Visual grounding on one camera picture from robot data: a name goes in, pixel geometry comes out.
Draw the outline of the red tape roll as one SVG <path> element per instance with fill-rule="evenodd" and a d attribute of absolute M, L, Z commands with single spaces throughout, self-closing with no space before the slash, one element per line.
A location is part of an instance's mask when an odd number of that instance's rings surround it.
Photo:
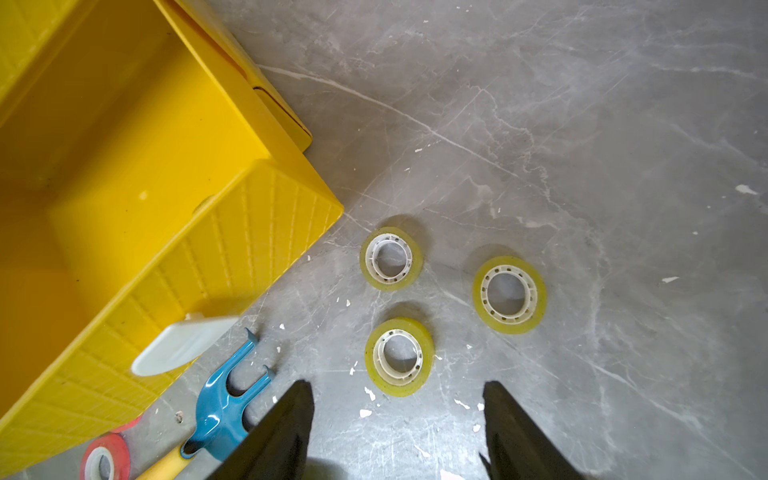
<path fill-rule="evenodd" d="M 140 420 L 141 416 L 93 440 L 83 455 L 79 479 L 129 479 L 131 456 L 124 433 Z"/>

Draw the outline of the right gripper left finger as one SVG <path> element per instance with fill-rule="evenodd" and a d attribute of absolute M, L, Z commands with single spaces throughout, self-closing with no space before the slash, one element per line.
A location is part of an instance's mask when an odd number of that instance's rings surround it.
<path fill-rule="evenodd" d="M 314 417 L 311 383 L 297 380 L 211 479 L 300 479 Z"/>

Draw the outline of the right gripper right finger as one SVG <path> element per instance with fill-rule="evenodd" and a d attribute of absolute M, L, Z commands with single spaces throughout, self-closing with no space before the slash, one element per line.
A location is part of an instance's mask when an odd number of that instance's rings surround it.
<path fill-rule="evenodd" d="M 584 478 L 500 382 L 486 382 L 483 399 L 490 479 Z"/>

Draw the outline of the yellow drawer cabinet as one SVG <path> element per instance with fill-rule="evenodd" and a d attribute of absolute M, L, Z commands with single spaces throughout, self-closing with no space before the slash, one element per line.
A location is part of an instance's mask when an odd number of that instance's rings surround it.
<path fill-rule="evenodd" d="M 342 216 L 309 130 L 205 1 L 1 5 L 1 473 L 143 414 L 131 369 L 239 315 Z"/>

